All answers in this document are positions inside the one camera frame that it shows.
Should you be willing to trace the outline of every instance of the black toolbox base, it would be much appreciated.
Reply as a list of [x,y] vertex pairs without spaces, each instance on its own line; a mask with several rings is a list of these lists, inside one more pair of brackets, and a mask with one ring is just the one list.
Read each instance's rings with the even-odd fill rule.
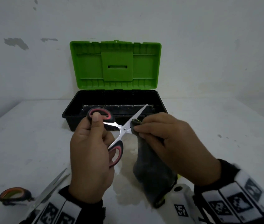
[[[67,120],[70,130],[75,131],[89,109],[103,107],[114,115],[117,124],[124,125],[146,104],[148,106],[139,116],[139,120],[159,112],[167,113],[156,90],[80,90],[65,109],[62,117]],[[118,130],[113,126],[104,126],[109,131]]]

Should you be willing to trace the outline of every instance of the green plastic lid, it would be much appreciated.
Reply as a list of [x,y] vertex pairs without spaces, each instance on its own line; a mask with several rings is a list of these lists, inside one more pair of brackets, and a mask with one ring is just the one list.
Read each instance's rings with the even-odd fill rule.
[[71,41],[77,86],[82,90],[150,90],[158,83],[160,43]]

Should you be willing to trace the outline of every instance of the scissors handle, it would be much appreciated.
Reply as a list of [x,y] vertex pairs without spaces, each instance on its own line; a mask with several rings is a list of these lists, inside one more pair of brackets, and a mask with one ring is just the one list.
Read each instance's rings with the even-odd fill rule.
[[30,191],[21,187],[9,188],[0,194],[0,202],[5,206],[15,205],[16,202],[25,200],[30,201],[34,200],[34,198],[31,196]]
[[109,165],[109,168],[113,167],[115,164],[117,164],[119,162],[119,160],[121,159],[122,155],[123,155],[123,151],[124,151],[124,145],[123,142],[121,140],[117,141],[112,147],[110,147],[108,149],[108,152],[110,153],[113,150],[118,150],[119,151],[119,156],[117,157],[117,159],[112,162]]
[[108,111],[105,108],[102,107],[94,107],[91,108],[88,113],[87,113],[87,118],[88,120],[91,122],[92,117],[93,117],[93,113],[94,112],[99,112],[101,115],[107,116],[105,119],[103,119],[103,122],[110,122],[110,123],[114,123],[115,122],[115,118],[114,116],[111,114],[110,111]]

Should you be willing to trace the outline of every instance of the open toolbox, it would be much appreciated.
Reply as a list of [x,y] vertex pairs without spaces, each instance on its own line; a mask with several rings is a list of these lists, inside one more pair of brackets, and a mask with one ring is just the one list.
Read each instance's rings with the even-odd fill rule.
[[77,86],[82,89],[62,114],[71,131],[93,107],[109,110],[120,125],[145,104],[139,120],[167,112],[158,92],[152,90],[158,82],[160,43],[72,41],[70,49]]

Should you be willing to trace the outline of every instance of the scissors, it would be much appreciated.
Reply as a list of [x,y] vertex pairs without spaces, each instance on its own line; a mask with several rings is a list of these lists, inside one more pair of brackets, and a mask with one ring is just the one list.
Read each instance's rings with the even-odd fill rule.
[[92,116],[94,112],[103,112],[104,114],[107,115],[107,118],[103,119],[104,124],[110,125],[110,126],[115,126],[118,127],[120,130],[119,136],[114,140],[114,142],[108,147],[108,152],[111,152],[113,150],[119,150],[119,156],[118,158],[109,165],[109,168],[113,167],[115,164],[117,164],[119,162],[119,160],[121,159],[122,155],[123,155],[123,149],[124,149],[124,145],[122,142],[122,136],[125,133],[132,133],[131,132],[131,128],[130,128],[130,123],[133,119],[137,119],[140,114],[143,112],[143,110],[145,109],[145,107],[147,106],[147,104],[145,106],[143,106],[137,113],[135,113],[134,116],[132,116],[128,122],[126,122],[123,126],[119,125],[115,122],[115,118],[114,116],[110,113],[110,111],[108,111],[105,108],[100,108],[100,107],[94,107],[92,109],[90,109],[87,113],[87,118],[88,120],[91,122],[92,120]]
[[46,202],[50,198],[52,193],[70,175],[67,174],[61,179],[59,179],[66,171],[66,169],[64,169],[37,198],[32,197],[31,192],[27,189],[21,187],[14,187],[7,189],[0,194],[0,202],[2,202],[2,204],[5,206],[30,206],[28,211],[26,212],[25,218],[31,221],[34,220],[33,222],[30,222],[31,224],[34,224],[35,221],[38,219],[39,215],[41,214],[41,211],[45,208]]

